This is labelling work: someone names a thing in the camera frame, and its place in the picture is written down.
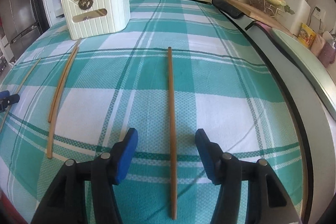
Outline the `grey refrigerator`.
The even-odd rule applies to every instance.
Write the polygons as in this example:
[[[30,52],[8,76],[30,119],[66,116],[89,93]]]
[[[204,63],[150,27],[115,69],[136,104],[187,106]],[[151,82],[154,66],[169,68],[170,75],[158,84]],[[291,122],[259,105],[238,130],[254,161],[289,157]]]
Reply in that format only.
[[[1,0],[1,21],[16,60],[50,28],[43,0]]]

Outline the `cream utensil holder box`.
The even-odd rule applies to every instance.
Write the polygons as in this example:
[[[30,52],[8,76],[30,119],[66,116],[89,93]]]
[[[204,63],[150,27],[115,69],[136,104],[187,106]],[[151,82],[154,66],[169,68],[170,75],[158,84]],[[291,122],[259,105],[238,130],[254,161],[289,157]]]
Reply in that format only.
[[[129,0],[61,0],[72,40],[113,34],[130,20]]]

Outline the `green plastic cutting board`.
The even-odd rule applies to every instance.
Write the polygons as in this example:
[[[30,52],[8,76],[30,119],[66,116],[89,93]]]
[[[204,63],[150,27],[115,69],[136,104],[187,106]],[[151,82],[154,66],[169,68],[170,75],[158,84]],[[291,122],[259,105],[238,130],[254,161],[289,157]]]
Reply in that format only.
[[[309,80],[320,100],[335,119],[336,90],[335,83],[322,63],[300,42],[286,33],[271,28],[270,34],[276,43],[293,59],[297,67]]]

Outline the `teal plaid tablecloth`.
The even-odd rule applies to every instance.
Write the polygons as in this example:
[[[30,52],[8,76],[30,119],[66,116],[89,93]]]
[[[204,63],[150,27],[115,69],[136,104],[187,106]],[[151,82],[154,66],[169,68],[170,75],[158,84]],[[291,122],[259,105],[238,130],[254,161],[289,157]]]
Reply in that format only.
[[[74,41],[65,22],[21,55],[1,82],[20,101],[1,132],[1,189],[27,222],[63,162],[90,161],[129,128],[138,145],[114,189],[124,223],[171,223],[168,58],[173,50],[177,132],[177,223],[209,223],[219,187],[207,178],[195,132],[237,158],[266,159],[297,211],[302,160],[282,92],[247,38],[213,5],[131,0],[122,32],[83,39],[70,69],[48,159],[49,112]]]

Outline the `yellow snack package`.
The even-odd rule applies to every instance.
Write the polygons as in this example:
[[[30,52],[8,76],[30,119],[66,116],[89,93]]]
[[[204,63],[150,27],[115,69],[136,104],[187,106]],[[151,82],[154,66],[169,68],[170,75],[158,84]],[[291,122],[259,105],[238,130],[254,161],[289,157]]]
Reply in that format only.
[[[315,37],[316,33],[305,23],[302,23],[298,33],[298,41],[307,49],[310,49]]]

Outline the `wooden cutting board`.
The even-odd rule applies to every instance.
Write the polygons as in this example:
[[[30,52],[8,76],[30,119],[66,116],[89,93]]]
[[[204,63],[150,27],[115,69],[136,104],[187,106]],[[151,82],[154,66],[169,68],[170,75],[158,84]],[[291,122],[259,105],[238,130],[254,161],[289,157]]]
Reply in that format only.
[[[241,12],[246,14],[246,16],[249,16],[250,18],[257,20],[259,22],[262,22],[270,27],[276,28],[277,30],[280,30],[287,35],[294,37],[294,34],[290,33],[289,30],[287,30],[284,26],[282,26],[276,19],[271,18],[266,13],[258,10],[257,8],[250,6],[246,3],[239,2],[237,0],[225,0],[232,6],[239,9]]]

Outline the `black wrist rest pad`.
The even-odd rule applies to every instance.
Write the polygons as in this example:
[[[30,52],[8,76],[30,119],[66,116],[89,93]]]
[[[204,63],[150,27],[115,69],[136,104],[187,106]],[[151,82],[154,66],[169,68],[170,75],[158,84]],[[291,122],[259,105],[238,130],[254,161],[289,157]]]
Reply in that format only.
[[[211,3],[220,11],[228,14],[231,18],[239,19],[244,13],[225,0],[212,0]]]

